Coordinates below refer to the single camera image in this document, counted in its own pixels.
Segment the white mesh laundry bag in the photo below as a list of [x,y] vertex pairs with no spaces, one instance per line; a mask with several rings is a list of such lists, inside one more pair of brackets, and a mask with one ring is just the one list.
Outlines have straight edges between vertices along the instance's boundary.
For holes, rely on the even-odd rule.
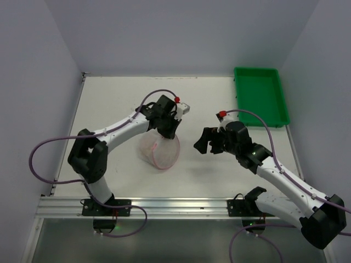
[[139,139],[137,152],[143,161],[159,170],[167,170],[179,157],[180,142],[176,135],[174,139],[167,139],[157,131],[150,130]]

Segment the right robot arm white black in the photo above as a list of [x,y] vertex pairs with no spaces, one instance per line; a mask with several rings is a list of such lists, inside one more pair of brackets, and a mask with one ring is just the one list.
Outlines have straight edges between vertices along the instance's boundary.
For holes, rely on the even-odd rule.
[[239,164],[274,185],[284,194],[279,199],[256,187],[245,196],[248,209],[277,216],[298,228],[304,238],[318,249],[326,248],[346,227],[344,201],[309,186],[274,159],[263,145],[252,141],[239,121],[222,121],[218,128],[206,127],[194,148],[201,154],[230,153]]

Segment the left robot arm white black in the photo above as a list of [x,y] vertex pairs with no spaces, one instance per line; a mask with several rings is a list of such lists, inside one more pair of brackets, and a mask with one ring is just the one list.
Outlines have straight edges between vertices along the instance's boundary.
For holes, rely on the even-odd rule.
[[174,140],[182,117],[190,106],[178,97],[165,95],[156,102],[142,104],[123,120],[104,129],[81,130],[75,137],[68,156],[68,164],[81,177],[87,192],[100,205],[111,205],[114,195],[109,189],[104,174],[109,153],[129,139],[156,130],[163,138]]

